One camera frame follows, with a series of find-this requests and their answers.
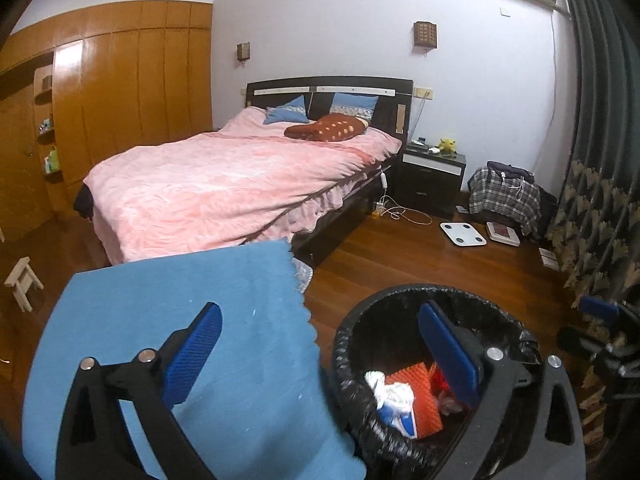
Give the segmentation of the white tissue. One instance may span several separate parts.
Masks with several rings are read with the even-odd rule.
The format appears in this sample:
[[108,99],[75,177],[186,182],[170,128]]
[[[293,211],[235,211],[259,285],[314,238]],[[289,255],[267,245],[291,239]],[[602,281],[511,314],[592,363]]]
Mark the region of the white tissue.
[[386,382],[386,375],[379,370],[369,370],[364,380],[372,390],[376,410],[381,416],[405,416],[412,413],[414,394],[405,382]]

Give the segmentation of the orange trash in bin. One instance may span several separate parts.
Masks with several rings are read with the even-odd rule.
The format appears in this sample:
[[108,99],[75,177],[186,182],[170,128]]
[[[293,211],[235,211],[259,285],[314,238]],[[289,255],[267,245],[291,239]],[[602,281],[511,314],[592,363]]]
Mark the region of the orange trash in bin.
[[385,378],[386,385],[400,382],[411,387],[416,437],[424,439],[442,430],[438,395],[448,385],[436,363],[416,363]]

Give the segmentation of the black trash bin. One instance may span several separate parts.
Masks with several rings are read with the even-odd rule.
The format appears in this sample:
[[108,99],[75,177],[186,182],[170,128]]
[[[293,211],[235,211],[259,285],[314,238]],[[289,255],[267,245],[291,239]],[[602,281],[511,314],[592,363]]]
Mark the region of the black trash bin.
[[362,300],[336,331],[330,385],[338,419],[354,438],[370,479],[426,478],[462,425],[463,418],[456,416],[452,428],[441,437],[407,439],[380,421],[374,394],[364,380],[370,370],[390,375],[432,362],[418,324],[420,307],[430,300],[483,347],[496,347],[518,362],[541,362],[538,341],[525,325],[472,292],[445,285],[410,284],[384,289]]

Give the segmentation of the dark patterned curtain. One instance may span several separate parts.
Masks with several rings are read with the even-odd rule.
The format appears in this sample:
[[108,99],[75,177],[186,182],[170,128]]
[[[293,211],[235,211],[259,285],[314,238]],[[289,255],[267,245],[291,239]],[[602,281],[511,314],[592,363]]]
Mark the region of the dark patterned curtain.
[[639,32],[622,0],[567,0],[576,40],[573,145],[548,229],[577,297],[639,302]]

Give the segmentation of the red white book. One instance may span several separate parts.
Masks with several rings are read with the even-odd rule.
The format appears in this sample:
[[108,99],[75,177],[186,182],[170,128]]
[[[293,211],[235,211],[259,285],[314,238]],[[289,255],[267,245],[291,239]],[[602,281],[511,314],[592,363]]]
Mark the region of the red white book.
[[511,247],[518,247],[521,245],[520,238],[514,229],[510,226],[498,222],[487,222],[486,230],[489,238],[496,243],[508,245]]

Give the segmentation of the small white wooden stool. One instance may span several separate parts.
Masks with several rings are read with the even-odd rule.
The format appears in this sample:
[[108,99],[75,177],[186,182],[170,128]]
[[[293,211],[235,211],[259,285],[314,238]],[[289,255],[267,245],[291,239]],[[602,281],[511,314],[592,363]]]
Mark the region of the small white wooden stool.
[[23,257],[14,264],[13,269],[4,281],[4,286],[12,290],[12,295],[22,312],[32,312],[32,304],[28,292],[32,287],[43,290],[44,285],[30,266],[30,258]]

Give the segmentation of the white bathroom scale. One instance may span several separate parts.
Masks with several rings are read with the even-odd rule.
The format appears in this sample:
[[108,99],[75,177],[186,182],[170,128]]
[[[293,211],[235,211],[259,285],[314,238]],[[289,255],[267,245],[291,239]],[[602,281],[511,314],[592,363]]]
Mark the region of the white bathroom scale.
[[485,237],[471,223],[442,222],[439,227],[446,237],[458,247],[482,247],[487,244]]

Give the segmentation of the plaid bag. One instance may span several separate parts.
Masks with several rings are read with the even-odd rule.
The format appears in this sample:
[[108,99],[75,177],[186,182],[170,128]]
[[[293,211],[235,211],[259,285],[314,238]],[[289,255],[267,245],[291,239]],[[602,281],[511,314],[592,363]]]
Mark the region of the plaid bag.
[[469,212],[489,212],[509,218],[524,235],[537,231],[541,218],[540,188],[531,172],[523,168],[488,162],[468,181]]

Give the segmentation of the black garment on bed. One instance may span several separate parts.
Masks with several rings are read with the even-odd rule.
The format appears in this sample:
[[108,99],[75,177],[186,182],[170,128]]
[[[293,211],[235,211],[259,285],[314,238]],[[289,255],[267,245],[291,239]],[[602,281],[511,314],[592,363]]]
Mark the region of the black garment on bed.
[[76,198],[74,200],[73,208],[81,218],[91,221],[93,218],[93,197],[87,185],[81,185]]

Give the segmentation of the black bedside table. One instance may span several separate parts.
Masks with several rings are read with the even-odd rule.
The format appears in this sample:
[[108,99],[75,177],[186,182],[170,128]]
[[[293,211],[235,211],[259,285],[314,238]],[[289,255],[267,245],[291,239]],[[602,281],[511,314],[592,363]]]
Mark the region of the black bedside table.
[[407,144],[399,156],[392,196],[402,206],[451,220],[466,168],[464,155],[431,153]]

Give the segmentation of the yellow plush toy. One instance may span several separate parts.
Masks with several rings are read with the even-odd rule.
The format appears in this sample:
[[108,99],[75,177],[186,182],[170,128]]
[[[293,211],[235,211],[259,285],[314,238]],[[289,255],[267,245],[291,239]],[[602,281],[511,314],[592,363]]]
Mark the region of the yellow plush toy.
[[442,156],[452,157],[457,154],[457,141],[450,138],[442,138],[437,145]]

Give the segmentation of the bed with pink blanket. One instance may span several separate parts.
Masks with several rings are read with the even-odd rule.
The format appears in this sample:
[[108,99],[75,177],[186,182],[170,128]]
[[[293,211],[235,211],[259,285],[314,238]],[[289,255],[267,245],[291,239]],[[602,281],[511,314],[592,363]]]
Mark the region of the bed with pink blanket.
[[337,122],[341,139],[292,139],[250,106],[224,128],[139,145],[94,166],[84,183],[94,232],[111,263],[290,240],[312,232],[401,148],[362,120]]

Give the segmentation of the black bed headboard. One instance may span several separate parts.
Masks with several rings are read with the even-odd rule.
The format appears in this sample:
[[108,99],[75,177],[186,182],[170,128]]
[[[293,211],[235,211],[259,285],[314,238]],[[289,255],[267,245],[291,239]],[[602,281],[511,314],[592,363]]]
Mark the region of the black bed headboard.
[[[373,128],[400,142],[400,152],[409,140],[413,81],[378,76],[305,76],[249,82],[244,105],[264,112],[296,102],[307,117],[307,126],[331,113],[335,107],[366,112],[364,120]],[[347,110],[339,113],[346,115]]]

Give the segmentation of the right blue pillow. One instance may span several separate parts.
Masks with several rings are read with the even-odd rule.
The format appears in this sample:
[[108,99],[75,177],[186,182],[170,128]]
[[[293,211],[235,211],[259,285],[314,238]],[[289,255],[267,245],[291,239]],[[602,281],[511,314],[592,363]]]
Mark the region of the right blue pillow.
[[336,92],[331,103],[330,113],[357,117],[370,122],[376,104],[378,104],[377,96]]

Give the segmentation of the blue pillow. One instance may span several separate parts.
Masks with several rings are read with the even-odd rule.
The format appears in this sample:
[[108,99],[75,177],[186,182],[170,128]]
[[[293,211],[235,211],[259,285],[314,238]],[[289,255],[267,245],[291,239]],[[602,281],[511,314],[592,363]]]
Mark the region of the blue pillow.
[[378,104],[377,96],[336,92],[331,103],[330,113],[357,117],[370,122],[376,104]]
[[296,96],[295,99],[285,104],[269,107],[264,120],[264,125],[275,124],[276,122],[295,122],[296,124],[308,124],[305,98]]

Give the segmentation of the wooden wardrobe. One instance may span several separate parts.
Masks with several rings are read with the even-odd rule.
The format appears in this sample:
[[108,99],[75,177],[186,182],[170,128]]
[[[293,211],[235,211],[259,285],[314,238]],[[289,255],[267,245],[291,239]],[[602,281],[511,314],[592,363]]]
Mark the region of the wooden wardrobe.
[[82,180],[136,145],[213,128],[213,6],[132,0],[58,14],[1,48],[1,236],[72,210]]

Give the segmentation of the brown dotted pillow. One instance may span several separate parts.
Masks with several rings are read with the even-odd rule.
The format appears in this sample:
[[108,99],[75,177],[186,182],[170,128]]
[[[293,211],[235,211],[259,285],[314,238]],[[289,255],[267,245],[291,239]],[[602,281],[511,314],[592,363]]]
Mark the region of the brown dotted pillow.
[[284,130],[284,136],[293,140],[335,143],[359,136],[369,127],[363,118],[344,114],[329,114],[309,124],[291,126]]

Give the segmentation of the left blue pillow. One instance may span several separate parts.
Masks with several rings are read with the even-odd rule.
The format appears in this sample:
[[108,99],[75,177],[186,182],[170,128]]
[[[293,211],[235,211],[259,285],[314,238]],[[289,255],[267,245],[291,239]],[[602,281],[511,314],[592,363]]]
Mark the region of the left blue pillow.
[[264,120],[264,125],[275,124],[276,122],[295,122],[296,124],[308,124],[305,98],[296,96],[295,99],[285,104],[269,107]]

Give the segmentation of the right wall lamp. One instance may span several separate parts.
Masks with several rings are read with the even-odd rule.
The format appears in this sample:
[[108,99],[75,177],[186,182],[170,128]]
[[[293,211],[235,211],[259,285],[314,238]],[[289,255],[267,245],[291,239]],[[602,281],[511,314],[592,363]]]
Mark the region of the right wall lamp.
[[437,25],[427,21],[416,21],[412,26],[413,47],[433,50],[438,46]]

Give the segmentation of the wall lamp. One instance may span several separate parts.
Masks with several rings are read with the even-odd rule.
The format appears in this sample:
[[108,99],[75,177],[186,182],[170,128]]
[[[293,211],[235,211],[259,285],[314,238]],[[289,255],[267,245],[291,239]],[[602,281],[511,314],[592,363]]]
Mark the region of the wall lamp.
[[438,46],[437,25],[427,21],[416,21],[412,26],[413,47],[433,50]]
[[250,60],[250,43],[242,42],[236,45],[236,59],[240,64],[245,64]]

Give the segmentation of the left wall lamp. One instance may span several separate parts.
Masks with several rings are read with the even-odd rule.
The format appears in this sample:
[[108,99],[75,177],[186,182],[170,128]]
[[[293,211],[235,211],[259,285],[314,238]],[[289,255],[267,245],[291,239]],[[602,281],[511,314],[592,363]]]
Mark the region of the left wall lamp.
[[236,59],[240,64],[245,64],[250,60],[250,43],[242,42],[236,45]]

